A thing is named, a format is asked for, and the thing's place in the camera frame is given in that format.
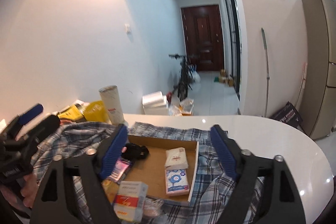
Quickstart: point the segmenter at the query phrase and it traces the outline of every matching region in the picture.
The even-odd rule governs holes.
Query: white cylindrical container
[[[121,109],[118,87],[116,85],[106,86],[100,89],[99,93],[111,123],[115,126],[123,123],[125,119]]]

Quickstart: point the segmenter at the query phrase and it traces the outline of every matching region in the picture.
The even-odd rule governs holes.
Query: white countertop
[[[333,175],[322,150],[299,130],[275,120],[241,116],[171,117],[124,114],[132,126],[135,122],[179,129],[209,130],[219,124],[242,149],[256,156],[274,158],[282,155],[301,195],[306,223],[312,224],[328,204],[333,191]]]

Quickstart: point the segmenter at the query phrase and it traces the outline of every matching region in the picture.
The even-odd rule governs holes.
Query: checkered cloth
[[[60,127],[39,145],[39,151],[31,159],[34,173],[40,182],[53,157],[80,156],[87,149],[97,148],[102,140],[108,138],[114,126],[99,122],[84,122]],[[227,177],[219,162],[216,151],[210,141],[209,131],[198,129],[179,130],[167,127],[155,127],[150,124],[136,123],[129,134],[164,139],[199,141],[199,160],[196,180],[190,205],[177,206],[164,204],[164,212],[159,218],[142,223],[216,223],[235,187],[235,182]],[[92,222],[86,204],[83,187],[79,177],[73,178],[78,197],[82,220]],[[250,223],[260,200],[262,180],[258,179],[251,205],[244,223]]]
[[[40,184],[49,164],[57,154],[64,158],[77,157],[90,148],[97,148],[102,140],[111,136],[115,126],[102,122],[71,123],[58,128],[38,146],[31,158],[34,174]],[[73,177],[81,220],[92,223],[80,177]]]
[[[177,206],[164,204],[162,207],[163,215],[149,221],[143,219],[142,223],[216,223],[225,205],[228,203],[236,183],[225,175],[216,151],[212,146],[210,132],[199,129],[180,130],[176,128],[156,127],[151,124],[137,122],[131,128],[129,134],[199,142],[199,158],[190,205]],[[262,178],[258,178],[244,223],[252,222],[260,200],[262,187],[263,180]]]

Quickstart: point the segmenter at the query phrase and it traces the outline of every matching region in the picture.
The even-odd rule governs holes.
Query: bicycle handlebar
[[[175,58],[175,59],[178,59],[178,58],[199,58],[199,55],[195,55],[195,54],[192,54],[192,55],[180,55],[180,54],[168,54],[170,58]]]

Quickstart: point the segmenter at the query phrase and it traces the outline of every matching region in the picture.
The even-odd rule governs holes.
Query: refrigerator
[[[336,118],[336,0],[302,0],[308,68],[299,113],[313,140],[330,134]]]

